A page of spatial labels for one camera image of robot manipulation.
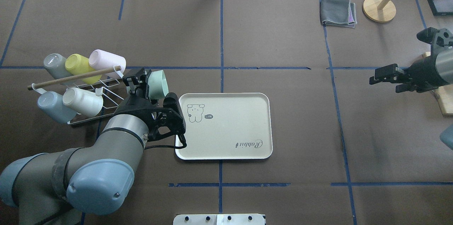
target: round wooden base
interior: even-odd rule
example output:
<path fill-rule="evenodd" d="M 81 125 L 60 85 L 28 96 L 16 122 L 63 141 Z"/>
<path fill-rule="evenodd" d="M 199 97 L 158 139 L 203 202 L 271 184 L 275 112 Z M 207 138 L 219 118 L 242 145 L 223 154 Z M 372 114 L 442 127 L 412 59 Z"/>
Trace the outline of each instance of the round wooden base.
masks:
<path fill-rule="evenodd" d="M 382 0 L 365 0 L 363 2 L 363 13 L 375 22 L 389 22 L 396 15 L 396 8 L 392 1 L 389 1 L 382 10 L 377 6 Z"/>

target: light blue joint cover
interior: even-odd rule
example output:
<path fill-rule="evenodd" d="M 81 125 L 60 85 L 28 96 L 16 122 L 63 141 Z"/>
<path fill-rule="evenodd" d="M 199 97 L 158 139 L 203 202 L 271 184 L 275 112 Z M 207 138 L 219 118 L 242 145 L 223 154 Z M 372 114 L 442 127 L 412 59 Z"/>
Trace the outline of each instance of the light blue joint cover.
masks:
<path fill-rule="evenodd" d="M 453 125 L 440 133 L 440 140 L 453 150 Z"/>
<path fill-rule="evenodd" d="M 5 170 L 3 170 L 2 174 L 0 175 L 0 198 L 5 204 L 12 207 L 17 207 L 13 200 L 13 186 L 14 182 L 16 181 L 16 177 L 28 162 L 42 154 L 36 154 L 34 156 L 18 159 L 8 165 Z"/>
<path fill-rule="evenodd" d="M 126 162 L 95 160 L 74 173 L 66 197 L 82 212 L 107 215 L 120 208 L 133 183 L 134 170 Z"/>

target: black frame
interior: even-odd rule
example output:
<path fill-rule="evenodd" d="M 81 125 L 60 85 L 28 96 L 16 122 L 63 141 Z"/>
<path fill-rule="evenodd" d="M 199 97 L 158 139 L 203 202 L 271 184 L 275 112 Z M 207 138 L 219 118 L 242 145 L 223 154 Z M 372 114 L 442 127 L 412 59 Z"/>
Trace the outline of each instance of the black frame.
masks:
<path fill-rule="evenodd" d="M 451 12 L 438 12 L 436 9 L 436 5 L 434 4 L 433 0 L 428 0 L 429 7 L 431 8 L 432 15 L 435 16 L 448 16 L 448 15 L 453 15 L 453 11 Z"/>

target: pink cup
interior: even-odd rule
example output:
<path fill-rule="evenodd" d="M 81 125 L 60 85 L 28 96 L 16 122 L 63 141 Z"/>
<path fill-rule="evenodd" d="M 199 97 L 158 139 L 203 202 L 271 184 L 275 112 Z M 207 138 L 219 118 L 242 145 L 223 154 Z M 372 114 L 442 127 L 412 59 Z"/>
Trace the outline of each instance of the pink cup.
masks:
<path fill-rule="evenodd" d="M 91 53 L 89 64 L 90 67 L 95 70 L 121 66 L 121 73 L 124 73 L 124 70 L 126 69 L 126 59 L 124 57 L 100 49 L 94 50 Z M 116 72 L 108 73 L 106 75 L 113 79 L 120 78 Z"/>

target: dish rack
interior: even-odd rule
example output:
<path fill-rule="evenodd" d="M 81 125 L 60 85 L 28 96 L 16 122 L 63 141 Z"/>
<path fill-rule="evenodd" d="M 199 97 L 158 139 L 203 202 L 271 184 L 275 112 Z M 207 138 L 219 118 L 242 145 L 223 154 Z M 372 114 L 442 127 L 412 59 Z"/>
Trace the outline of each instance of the dish rack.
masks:
<path fill-rule="evenodd" d="M 102 69 L 102 70 L 95 70 L 95 71 L 92 71 L 92 72 L 88 72 L 88 73 L 84 73 L 84 74 L 80 74 L 80 75 L 72 75 L 72 76 L 69 76 L 69 77 L 59 78 L 59 79 L 55 79 L 55 80 L 51 80 L 51 81 L 47 81 L 47 82 L 32 83 L 27 88 L 28 88 L 29 91 L 36 91 L 37 93 L 43 94 L 43 93 L 46 92 L 44 90 L 44 87 L 47 87 L 47 86 L 58 85 L 58 84 L 65 85 L 64 83 L 66 83 L 66 82 L 73 82 L 73 81 L 80 80 L 80 79 L 83 79 L 83 78 L 88 78 L 88 77 L 92 77 L 92 76 L 95 76 L 95 75 L 108 74 L 108 73 L 112 73 L 112 72 L 116 72 L 118 74 L 118 76 L 120 76 L 120 78 L 123 77 L 123 73 L 121 73 L 121 66 L 115 66 L 115 67 L 112 67 L 112 68 L 106 68 L 106 69 Z M 103 104 L 102 105 L 103 109 L 102 109 L 101 114 L 98 115 L 98 116 L 95 116 L 95 117 L 91 117 L 91 118 L 85 118 L 84 119 L 84 116 L 82 116 L 80 113 L 78 113 L 78 115 L 74 119 L 72 119 L 71 121 L 68 122 L 68 125 L 74 126 L 74 125 L 78 125 L 78 124 L 81 124 L 81 123 L 84 123 L 84 122 L 89 122 L 89 121 L 101 119 L 101 118 L 104 118 L 104 117 L 112 116 L 114 111 L 115 111 L 113 109 L 116 109 L 119 106 L 119 104 L 114 99 L 109 97 L 107 95 L 108 93 L 112 94 L 113 96 L 117 97 L 120 100 L 124 100 L 123 97 L 121 97 L 117 93 L 114 93 L 113 91 L 109 90 L 110 87 L 120 85 L 120 81 L 118 81 L 118 79 L 99 80 L 99 81 L 93 83 L 92 85 L 89 85 L 89 84 L 77 85 L 75 83 L 73 85 L 74 86 L 69 86 L 69 85 L 65 85 L 65 86 L 67 88 L 83 88 L 84 90 L 93 91 L 93 92 L 96 92 L 96 90 L 102 91 L 103 98 L 109 100 L 110 102 L 112 102 L 113 105 L 107 107 L 105 104 Z"/>

